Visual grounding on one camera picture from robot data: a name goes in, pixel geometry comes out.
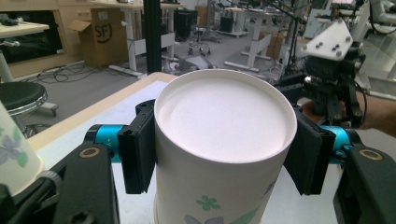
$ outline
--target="metal stand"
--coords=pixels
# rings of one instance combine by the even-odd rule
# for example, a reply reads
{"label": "metal stand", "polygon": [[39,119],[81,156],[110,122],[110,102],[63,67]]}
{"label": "metal stand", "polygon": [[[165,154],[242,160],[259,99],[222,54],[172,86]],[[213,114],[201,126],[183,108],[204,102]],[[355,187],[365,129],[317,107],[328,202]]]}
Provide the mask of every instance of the metal stand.
{"label": "metal stand", "polygon": [[201,39],[213,42],[220,42],[220,39],[216,36],[216,33],[210,28],[210,12],[212,10],[211,0],[207,0],[206,4],[206,30],[202,33]]}
{"label": "metal stand", "polygon": [[145,28],[146,28],[146,52],[148,73],[162,71],[161,58],[161,5],[159,2],[144,1]]}

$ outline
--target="paper cup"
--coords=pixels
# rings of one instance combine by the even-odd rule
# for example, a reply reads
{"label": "paper cup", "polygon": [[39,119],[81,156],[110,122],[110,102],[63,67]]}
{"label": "paper cup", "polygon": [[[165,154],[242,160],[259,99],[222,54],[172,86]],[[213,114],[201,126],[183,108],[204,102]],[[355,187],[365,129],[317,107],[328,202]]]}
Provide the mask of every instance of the paper cup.
{"label": "paper cup", "polygon": [[44,165],[1,103],[0,118],[0,183],[16,195],[35,181]]}
{"label": "paper cup", "polygon": [[155,103],[157,224],[259,223],[297,122],[270,84],[229,70],[178,77]]}

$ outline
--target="chair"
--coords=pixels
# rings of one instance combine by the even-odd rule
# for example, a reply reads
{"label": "chair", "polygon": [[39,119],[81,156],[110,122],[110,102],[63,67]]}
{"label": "chair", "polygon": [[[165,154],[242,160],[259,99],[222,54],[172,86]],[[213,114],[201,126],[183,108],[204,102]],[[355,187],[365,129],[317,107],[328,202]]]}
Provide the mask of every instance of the chair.
{"label": "chair", "polygon": [[24,115],[35,111],[47,101],[44,86],[31,82],[2,83],[0,101],[26,138],[37,133],[38,127],[49,127],[45,124],[26,125],[23,121]]}
{"label": "chair", "polygon": [[194,39],[189,43],[189,55],[194,54],[194,49],[198,49],[202,56],[206,56],[206,54],[209,55],[211,53],[209,45],[202,42],[202,34],[205,31],[205,28],[200,28],[198,25],[196,25],[193,28],[193,31]]}

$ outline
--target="floor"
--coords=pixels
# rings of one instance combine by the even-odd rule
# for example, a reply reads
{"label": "floor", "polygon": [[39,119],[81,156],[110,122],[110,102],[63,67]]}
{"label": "floor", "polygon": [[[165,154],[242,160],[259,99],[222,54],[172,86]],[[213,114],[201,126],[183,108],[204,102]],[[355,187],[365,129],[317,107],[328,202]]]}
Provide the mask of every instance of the floor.
{"label": "floor", "polygon": [[[206,41],[210,47],[210,55],[206,54],[205,58],[217,68],[241,70],[270,81],[277,79],[280,76],[280,64],[274,60],[256,59],[255,67],[260,69],[258,73],[236,69],[224,64],[226,61],[241,64],[248,62],[248,56],[242,55],[240,52],[249,50],[253,31],[252,25],[250,24],[248,27],[246,35],[239,37],[213,33],[213,35],[220,38],[220,42]],[[389,54],[392,52],[391,49],[384,47],[384,42],[389,42],[387,38],[382,35],[369,35],[364,40],[362,50],[365,52],[367,58],[363,64],[361,73],[368,77],[376,77],[370,78],[374,91],[385,92],[386,94],[390,92],[396,95],[396,85],[384,81],[396,58],[394,55]],[[189,43],[190,40],[177,42],[175,54],[180,60],[200,56],[198,49],[194,49],[193,55],[189,55]],[[388,47],[396,48],[394,44],[388,44]],[[145,63],[145,57],[138,58],[137,67],[139,71],[146,71]],[[120,64],[120,66],[127,67],[127,64]],[[170,63],[170,67],[174,68],[175,64]],[[59,106],[57,116],[53,117],[49,111],[39,109],[27,116],[26,122],[29,124],[45,123],[53,125],[137,80],[137,77],[132,77],[108,68],[104,70],[93,69],[86,66],[83,62],[43,71],[41,74],[29,77],[26,81],[38,82],[46,87],[49,95],[48,101]]]}

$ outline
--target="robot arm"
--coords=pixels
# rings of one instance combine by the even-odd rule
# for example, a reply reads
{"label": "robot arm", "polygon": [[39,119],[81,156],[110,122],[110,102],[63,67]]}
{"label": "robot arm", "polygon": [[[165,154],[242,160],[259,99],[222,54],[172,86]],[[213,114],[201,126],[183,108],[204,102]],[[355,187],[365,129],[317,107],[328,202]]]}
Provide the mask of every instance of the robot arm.
{"label": "robot arm", "polygon": [[373,22],[396,23],[396,14],[387,13],[387,10],[393,6],[391,2],[387,0],[370,0],[370,6]]}

